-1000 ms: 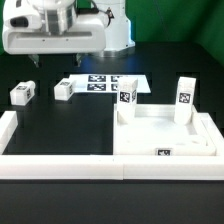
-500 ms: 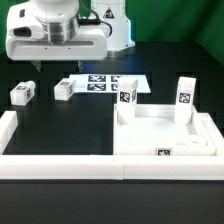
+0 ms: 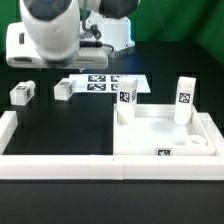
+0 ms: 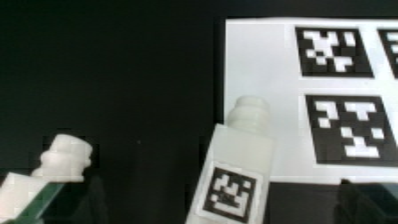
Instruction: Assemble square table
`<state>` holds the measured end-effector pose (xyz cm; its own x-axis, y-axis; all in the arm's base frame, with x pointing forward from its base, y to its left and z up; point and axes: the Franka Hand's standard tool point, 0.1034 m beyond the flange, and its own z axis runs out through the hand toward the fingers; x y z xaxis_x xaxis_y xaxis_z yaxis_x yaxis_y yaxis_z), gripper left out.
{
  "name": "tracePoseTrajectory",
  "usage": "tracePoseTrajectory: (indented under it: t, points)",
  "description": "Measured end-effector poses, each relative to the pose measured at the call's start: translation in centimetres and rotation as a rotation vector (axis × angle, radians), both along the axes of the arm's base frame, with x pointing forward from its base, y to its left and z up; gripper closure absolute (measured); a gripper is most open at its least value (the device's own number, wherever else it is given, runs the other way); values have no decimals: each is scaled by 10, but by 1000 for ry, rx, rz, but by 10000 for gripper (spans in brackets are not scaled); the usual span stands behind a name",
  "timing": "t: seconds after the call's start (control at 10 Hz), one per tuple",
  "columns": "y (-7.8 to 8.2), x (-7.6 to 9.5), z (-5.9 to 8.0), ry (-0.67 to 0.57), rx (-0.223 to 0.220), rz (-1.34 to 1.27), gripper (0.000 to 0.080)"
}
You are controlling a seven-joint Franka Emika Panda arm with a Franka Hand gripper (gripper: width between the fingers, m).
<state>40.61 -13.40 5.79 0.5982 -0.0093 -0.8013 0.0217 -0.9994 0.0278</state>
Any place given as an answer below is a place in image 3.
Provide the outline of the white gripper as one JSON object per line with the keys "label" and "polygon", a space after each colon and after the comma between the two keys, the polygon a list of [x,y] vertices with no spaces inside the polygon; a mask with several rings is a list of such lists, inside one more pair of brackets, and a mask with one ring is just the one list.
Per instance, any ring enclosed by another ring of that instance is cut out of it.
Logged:
{"label": "white gripper", "polygon": [[105,69],[108,67],[108,54],[108,47],[81,47],[75,61],[50,64],[35,51],[22,22],[12,23],[7,28],[6,61],[11,67]]}

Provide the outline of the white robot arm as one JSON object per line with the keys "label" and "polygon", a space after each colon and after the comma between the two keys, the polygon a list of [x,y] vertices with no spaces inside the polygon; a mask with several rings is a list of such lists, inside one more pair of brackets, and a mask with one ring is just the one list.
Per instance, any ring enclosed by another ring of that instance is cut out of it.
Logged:
{"label": "white robot arm", "polygon": [[19,0],[6,62],[16,68],[105,69],[133,43],[128,16],[141,0]]}

